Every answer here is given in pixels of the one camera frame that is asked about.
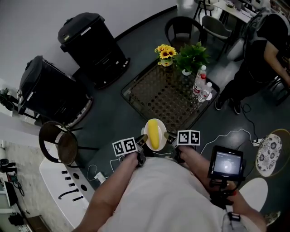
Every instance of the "hand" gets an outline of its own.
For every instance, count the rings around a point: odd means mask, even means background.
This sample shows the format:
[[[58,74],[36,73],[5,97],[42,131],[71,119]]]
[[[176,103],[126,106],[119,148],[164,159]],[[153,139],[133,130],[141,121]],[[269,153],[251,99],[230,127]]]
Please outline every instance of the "hand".
[[[132,153],[126,155],[126,158],[124,159],[123,162],[129,163],[129,164],[133,165],[134,167],[136,167],[138,165],[137,152],[132,152]]]

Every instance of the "plastic bottle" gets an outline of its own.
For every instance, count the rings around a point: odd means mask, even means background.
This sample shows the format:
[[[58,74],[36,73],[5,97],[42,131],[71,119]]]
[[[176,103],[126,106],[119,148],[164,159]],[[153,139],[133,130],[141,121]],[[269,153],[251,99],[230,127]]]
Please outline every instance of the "plastic bottle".
[[[212,86],[213,84],[211,82],[208,82],[206,85],[204,85],[204,87],[202,88],[200,95],[198,96],[198,101],[199,102],[204,102],[207,97],[210,95],[210,93],[212,92]]]
[[[193,87],[193,93],[195,95],[199,95],[201,89],[205,86],[205,77],[206,75],[202,74],[200,76],[200,78],[198,78],[195,83],[194,83],[194,87]]]
[[[198,70],[198,73],[196,74],[196,78],[194,82],[200,79],[202,75],[205,75],[205,76],[207,75],[206,69],[207,67],[205,65],[201,66],[201,68]]]

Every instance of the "dark floor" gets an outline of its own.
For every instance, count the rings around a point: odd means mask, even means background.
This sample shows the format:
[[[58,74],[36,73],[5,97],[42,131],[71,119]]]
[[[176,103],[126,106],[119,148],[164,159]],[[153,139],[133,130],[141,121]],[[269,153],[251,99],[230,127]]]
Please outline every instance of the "dark floor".
[[[131,58],[131,63],[126,73],[109,87],[103,90],[95,90],[93,84],[85,76],[79,76],[94,97],[92,109],[79,123],[80,126],[84,127],[77,134],[79,145],[100,148],[96,153],[95,151],[81,151],[79,162],[86,166],[83,171],[85,175],[87,174],[87,167],[91,164],[97,165],[98,171],[101,171],[105,176],[112,174],[110,160],[116,159],[112,143],[120,139],[140,135],[141,128],[145,126],[146,120],[123,99],[120,91],[156,58],[154,48],[160,44],[168,43],[164,34],[164,26],[175,15],[175,10],[166,13],[139,27],[118,42],[125,55]],[[219,62],[216,62],[215,58],[222,46],[221,41],[213,41],[212,38],[208,38],[206,47],[212,56],[211,63],[208,66],[208,77],[221,90],[228,81],[233,79],[241,64],[229,63],[225,55],[221,57]],[[290,99],[287,99],[280,106],[275,106],[274,94],[265,89],[242,102],[242,104],[248,103],[252,108],[247,116],[255,122],[256,133],[259,138],[278,128],[290,129],[290,120],[287,113],[290,108]],[[214,140],[218,135],[225,135],[232,130],[236,131],[243,128],[249,131],[254,138],[253,127],[250,122],[245,119],[243,114],[235,115],[228,105],[224,106],[221,111],[216,111],[212,104],[192,128],[201,131],[201,145],[197,148],[199,152],[206,143]],[[253,147],[248,140],[248,134],[243,131],[232,133],[228,137],[219,138],[216,142],[208,145],[203,155],[209,159],[214,145],[234,149],[240,146],[239,150],[244,152],[247,160],[246,175],[251,170],[257,153],[257,148]],[[118,163],[118,161],[113,161],[113,167],[116,168]],[[269,193],[262,213],[277,210],[285,211],[289,208],[290,174],[288,170],[289,165],[279,175],[266,178]],[[94,169],[89,170],[89,178],[93,177],[94,172]],[[247,180],[257,176],[258,174],[254,170]],[[98,181],[91,181],[90,183],[94,188],[99,185]]]

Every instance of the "sunflower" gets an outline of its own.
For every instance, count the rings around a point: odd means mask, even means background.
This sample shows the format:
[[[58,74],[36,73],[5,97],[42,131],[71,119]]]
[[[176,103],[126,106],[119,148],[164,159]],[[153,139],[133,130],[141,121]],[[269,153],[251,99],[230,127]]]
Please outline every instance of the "sunflower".
[[[169,56],[171,56],[171,57],[176,55],[176,51],[175,51],[175,49],[173,47],[169,46],[167,48],[167,52],[168,52]]]
[[[166,45],[166,44],[162,44],[161,46],[158,46],[158,47],[156,48],[156,50],[159,51],[159,52],[162,52],[162,51],[164,51],[164,50],[167,49],[167,46],[168,46],[168,45]]]
[[[161,59],[166,59],[168,57],[169,57],[169,54],[168,54],[167,50],[164,50],[164,51],[160,52],[160,58]]]

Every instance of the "flower vase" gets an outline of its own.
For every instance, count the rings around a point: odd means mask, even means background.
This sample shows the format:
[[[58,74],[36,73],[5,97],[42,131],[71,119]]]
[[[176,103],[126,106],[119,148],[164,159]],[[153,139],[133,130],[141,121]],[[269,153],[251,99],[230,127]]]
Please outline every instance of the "flower vase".
[[[161,65],[164,66],[164,67],[168,67],[170,65],[172,65],[173,61],[172,61],[172,58],[169,58],[169,59],[162,59],[160,61]]]
[[[190,72],[187,72],[185,69],[181,71],[183,75],[185,76],[189,76],[191,74],[191,71]]]

